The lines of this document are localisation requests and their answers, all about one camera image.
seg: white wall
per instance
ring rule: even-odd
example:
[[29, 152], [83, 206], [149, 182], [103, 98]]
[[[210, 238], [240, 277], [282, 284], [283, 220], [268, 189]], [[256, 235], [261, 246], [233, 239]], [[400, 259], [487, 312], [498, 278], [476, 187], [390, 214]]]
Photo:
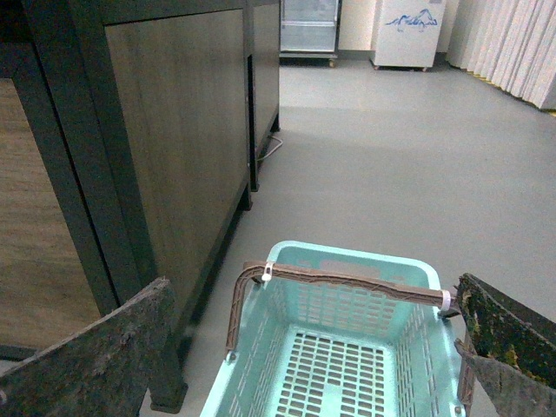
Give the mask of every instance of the white wall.
[[[460, 0], [446, 0], [446, 12], [440, 31], [438, 52], [450, 44], [453, 21]], [[370, 50], [375, 0], [343, 0], [341, 7], [340, 50]]]

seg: basket grid bottom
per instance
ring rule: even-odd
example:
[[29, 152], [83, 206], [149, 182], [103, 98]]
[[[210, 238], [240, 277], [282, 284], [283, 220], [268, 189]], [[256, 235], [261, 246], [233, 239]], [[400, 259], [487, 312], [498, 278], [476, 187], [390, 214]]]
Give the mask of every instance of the basket grid bottom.
[[391, 347], [295, 328], [267, 415], [397, 415]]

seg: wood grain panel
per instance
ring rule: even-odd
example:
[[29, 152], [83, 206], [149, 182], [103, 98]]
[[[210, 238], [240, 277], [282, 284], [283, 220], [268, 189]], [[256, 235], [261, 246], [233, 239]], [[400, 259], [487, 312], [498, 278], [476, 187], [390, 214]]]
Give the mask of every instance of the wood grain panel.
[[0, 79], [0, 202], [0, 344], [46, 348], [100, 315], [9, 79]]
[[280, 5], [255, 7], [254, 26], [255, 137], [260, 146], [279, 102]]
[[191, 296], [247, 172], [242, 10], [106, 28], [160, 275]]

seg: refrigerator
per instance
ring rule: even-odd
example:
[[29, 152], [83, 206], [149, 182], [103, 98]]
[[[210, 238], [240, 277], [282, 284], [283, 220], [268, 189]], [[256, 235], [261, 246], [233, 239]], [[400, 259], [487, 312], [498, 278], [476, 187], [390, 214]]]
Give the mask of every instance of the refrigerator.
[[447, 0], [377, 0], [371, 62], [381, 66], [433, 66]]
[[340, 9], [340, 0], [281, 0], [281, 56], [334, 60]]

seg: moss-covered object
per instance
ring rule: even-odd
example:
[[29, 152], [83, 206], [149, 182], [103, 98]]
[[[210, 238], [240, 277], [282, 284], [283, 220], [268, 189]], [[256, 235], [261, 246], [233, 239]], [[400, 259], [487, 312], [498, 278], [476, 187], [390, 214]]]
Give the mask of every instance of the moss-covered object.
[[478, 356], [556, 389], [556, 323], [470, 274], [460, 278], [458, 303]]
[[499, 415], [504, 417], [554, 417], [556, 390], [523, 375], [518, 369], [491, 358], [483, 358], [455, 344], [474, 371]]

